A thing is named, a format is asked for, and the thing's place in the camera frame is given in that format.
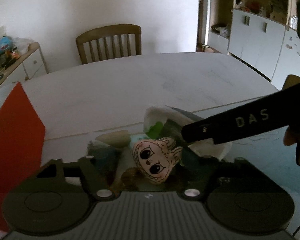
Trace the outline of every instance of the white cabinet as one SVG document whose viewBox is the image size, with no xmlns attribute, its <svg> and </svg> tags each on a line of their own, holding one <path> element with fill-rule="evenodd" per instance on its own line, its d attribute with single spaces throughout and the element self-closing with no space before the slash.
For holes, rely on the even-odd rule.
<svg viewBox="0 0 300 240">
<path fill-rule="evenodd" d="M 41 58 L 40 50 L 37 49 L 34 53 L 32 53 L 24 62 L 23 66 L 28 74 L 29 78 L 32 78 L 40 66 L 43 64 L 43 60 Z"/>
<path fill-rule="evenodd" d="M 229 40 L 217 33 L 209 32 L 208 45 L 227 55 Z"/>
<path fill-rule="evenodd" d="M 233 10 L 229 52 L 241 58 L 243 47 L 247 43 L 250 32 L 250 17 L 248 12 Z"/>
<path fill-rule="evenodd" d="M 229 52 L 272 78 L 285 26 L 248 12 L 234 10 Z"/>
<path fill-rule="evenodd" d="M 258 59 L 254 67 L 269 79 L 272 79 L 279 59 L 284 30 L 284 25 L 261 18 L 259 43 L 256 44 Z"/>
<path fill-rule="evenodd" d="M 6 79 L 3 81 L 3 83 L 0 85 L 0 87 L 3 87 L 5 85 L 11 84 L 13 82 L 24 82 L 27 78 L 27 74 L 25 72 L 25 69 L 23 68 L 23 65 L 19 65 Z"/>
<path fill-rule="evenodd" d="M 300 39 L 292 29 L 285 31 L 282 51 L 271 83 L 281 90 L 290 74 L 300 77 Z"/>
<path fill-rule="evenodd" d="M 250 19 L 251 35 L 241 59 L 272 78 L 283 42 L 285 26 L 257 15 Z"/>
<path fill-rule="evenodd" d="M 33 75 L 32 78 L 40 77 L 40 76 L 43 76 L 46 74 L 47 74 L 46 69 L 44 67 L 44 64 L 42 64 L 41 67 L 37 70 L 37 72 Z"/>
</svg>

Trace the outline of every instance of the ribbed gray surface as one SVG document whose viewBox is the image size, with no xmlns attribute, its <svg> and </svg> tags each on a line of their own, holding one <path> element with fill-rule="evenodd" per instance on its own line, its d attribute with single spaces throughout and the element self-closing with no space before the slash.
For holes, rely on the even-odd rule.
<svg viewBox="0 0 300 240">
<path fill-rule="evenodd" d="M 185 201 L 175 192 L 122 192 L 96 205 L 81 225 L 55 236 L 26 236 L 16 231 L 4 240 L 288 240 L 282 231 L 270 236 L 243 236 L 209 218 L 199 202 Z"/>
</svg>

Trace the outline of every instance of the cartoon eyes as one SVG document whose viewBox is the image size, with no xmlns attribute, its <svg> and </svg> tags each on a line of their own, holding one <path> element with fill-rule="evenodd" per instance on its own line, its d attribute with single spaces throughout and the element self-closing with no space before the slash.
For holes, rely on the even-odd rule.
<svg viewBox="0 0 300 240">
<path fill-rule="evenodd" d="M 151 174 L 158 174 L 161 172 L 165 167 L 163 167 L 160 163 L 156 163 L 152 165 L 149 169 Z"/>
<path fill-rule="evenodd" d="M 140 153 L 140 158 L 143 159 L 143 160 L 146 160 L 146 159 L 149 159 L 152 154 L 153 154 L 153 152 L 151 152 L 149 150 L 143 150 Z"/>
</svg>

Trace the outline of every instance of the red panel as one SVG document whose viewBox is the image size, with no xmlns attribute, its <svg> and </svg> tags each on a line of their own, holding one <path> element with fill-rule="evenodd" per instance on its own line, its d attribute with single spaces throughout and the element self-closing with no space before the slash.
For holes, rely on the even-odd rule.
<svg viewBox="0 0 300 240">
<path fill-rule="evenodd" d="M 0 109 L 0 230 L 9 228 L 2 216 L 4 196 L 39 169 L 45 127 L 20 83 Z"/>
</svg>

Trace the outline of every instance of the plastic bag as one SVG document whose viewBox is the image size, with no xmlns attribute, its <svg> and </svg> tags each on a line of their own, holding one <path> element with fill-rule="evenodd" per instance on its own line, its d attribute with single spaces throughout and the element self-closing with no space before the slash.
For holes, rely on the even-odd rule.
<svg viewBox="0 0 300 240">
<path fill-rule="evenodd" d="M 15 47 L 18 48 L 21 55 L 25 54 L 28 51 L 28 47 L 31 43 L 34 42 L 32 39 L 21 39 L 21 38 L 13 38 L 12 42 Z"/>
<path fill-rule="evenodd" d="M 220 29 L 220 36 L 229 38 L 230 37 L 230 27 L 227 25 L 226 27 L 221 27 Z"/>
</svg>

